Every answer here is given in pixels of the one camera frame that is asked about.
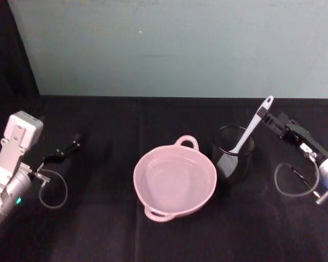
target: black curtain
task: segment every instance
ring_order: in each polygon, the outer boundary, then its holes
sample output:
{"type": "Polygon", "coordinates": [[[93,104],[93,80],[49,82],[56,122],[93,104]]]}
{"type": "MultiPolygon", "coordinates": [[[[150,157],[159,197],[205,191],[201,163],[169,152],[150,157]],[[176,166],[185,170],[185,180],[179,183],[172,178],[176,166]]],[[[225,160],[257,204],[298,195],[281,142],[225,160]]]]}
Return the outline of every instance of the black curtain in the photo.
{"type": "Polygon", "coordinates": [[[0,0],[0,98],[38,95],[14,16],[8,2],[0,0]]]}

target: black mesh cup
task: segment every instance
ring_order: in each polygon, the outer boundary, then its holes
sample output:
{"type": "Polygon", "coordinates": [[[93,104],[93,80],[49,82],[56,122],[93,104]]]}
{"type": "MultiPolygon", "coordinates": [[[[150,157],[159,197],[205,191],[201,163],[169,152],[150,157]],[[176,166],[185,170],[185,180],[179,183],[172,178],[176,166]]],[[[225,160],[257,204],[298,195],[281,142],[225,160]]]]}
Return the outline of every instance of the black mesh cup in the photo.
{"type": "Polygon", "coordinates": [[[250,136],[237,154],[229,151],[239,142],[245,128],[234,125],[221,127],[214,138],[212,162],[215,165],[220,181],[237,183],[247,175],[251,154],[254,150],[254,139],[250,136]]]}

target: table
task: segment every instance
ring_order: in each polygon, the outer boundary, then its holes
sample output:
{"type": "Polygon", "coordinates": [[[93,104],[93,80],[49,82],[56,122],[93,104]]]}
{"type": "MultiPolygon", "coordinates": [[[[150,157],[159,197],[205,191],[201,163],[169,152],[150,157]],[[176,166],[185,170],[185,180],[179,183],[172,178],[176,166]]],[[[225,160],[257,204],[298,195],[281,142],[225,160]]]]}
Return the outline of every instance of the table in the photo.
{"type": "MultiPolygon", "coordinates": [[[[34,180],[0,225],[0,261],[328,261],[328,201],[288,199],[273,183],[280,162],[309,172],[311,165],[263,125],[253,134],[247,179],[218,183],[194,214],[153,222],[133,189],[133,169],[146,152],[190,134],[210,157],[218,128],[246,126],[262,100],[41,96],[0,104],[0,138],[18,110],[46,117],[27,164],[82,134],[75,156],[48,166],[66,178],[66,205],[45,209],[37,200],[41,182],[34,180]]],[[[271,111],[285,112],[328,149],[328,100],[276,99],[271,111]]],[[[57,180],[51,188],[50,200],[58,201],[57,180]]]]}

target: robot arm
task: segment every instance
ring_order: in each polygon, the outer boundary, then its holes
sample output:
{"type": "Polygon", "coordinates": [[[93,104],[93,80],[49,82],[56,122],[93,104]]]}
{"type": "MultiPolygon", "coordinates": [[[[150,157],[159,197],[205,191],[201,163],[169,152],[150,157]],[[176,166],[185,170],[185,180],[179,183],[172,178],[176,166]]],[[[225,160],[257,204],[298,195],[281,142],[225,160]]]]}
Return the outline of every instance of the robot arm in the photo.
{"type": "MultiPolygon", "coordinates": [[[[275,117],[267,109],[261,108],[257,114],[262,118],[264,124],[274,131],[280,139],[294,145],[304,156],[308,157],[311,154],[314,157],[319,166],[321,181],[328,189],[328,151],[312,138],[308,130],[302,128],[285,113],[275,117]]],[[[322,204],[328,197],[328,191],[322,196],[316,196],[318,197],[317,204],[322,204]]]]}
{"type": "Polygon", "coordinates": [[[26,153],[39,139],[43,123],[19,111],[9,117],[1,139],[0,151],[0,222],[31,185],[30,167],[22,163],[26,153]]]}

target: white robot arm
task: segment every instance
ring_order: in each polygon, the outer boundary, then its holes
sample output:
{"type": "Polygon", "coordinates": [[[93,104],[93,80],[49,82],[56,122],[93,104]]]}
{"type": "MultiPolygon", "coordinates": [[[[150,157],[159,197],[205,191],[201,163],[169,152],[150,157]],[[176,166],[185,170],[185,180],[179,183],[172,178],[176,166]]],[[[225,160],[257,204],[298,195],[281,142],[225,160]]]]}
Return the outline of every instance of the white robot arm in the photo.
{"type": "Polygon", "coordinates": [[[5,219],[20,197],[31,185],[30,167],[22,163],[28,151],[39,139],[42,121],[19,111],[9,117],[1,139],[0,151],[0,222],[5,219]]]}

